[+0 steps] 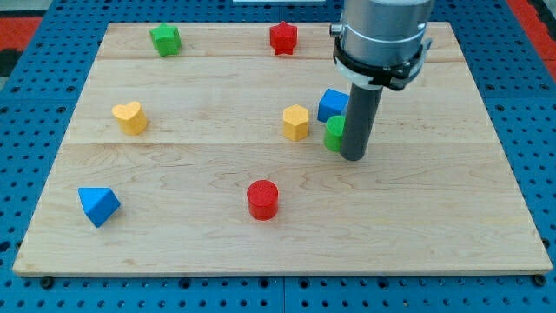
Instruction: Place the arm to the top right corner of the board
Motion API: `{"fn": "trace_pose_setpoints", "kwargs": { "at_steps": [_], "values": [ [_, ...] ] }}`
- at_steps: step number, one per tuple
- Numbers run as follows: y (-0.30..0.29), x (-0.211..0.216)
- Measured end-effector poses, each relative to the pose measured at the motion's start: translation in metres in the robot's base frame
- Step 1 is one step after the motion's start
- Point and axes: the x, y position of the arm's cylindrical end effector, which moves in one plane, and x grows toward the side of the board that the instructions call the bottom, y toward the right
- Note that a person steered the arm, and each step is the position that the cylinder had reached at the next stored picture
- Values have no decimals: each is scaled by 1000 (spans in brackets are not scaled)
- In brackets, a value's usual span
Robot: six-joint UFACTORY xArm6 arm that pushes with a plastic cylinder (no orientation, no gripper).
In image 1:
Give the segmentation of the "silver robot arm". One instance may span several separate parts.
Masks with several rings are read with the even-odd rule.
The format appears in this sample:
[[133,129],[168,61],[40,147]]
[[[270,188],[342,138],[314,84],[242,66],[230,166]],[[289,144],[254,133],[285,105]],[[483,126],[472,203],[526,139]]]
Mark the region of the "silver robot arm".
[[420,73],[434,0],[346,0],[331,23],[336,69],[364,90],[403,90]]

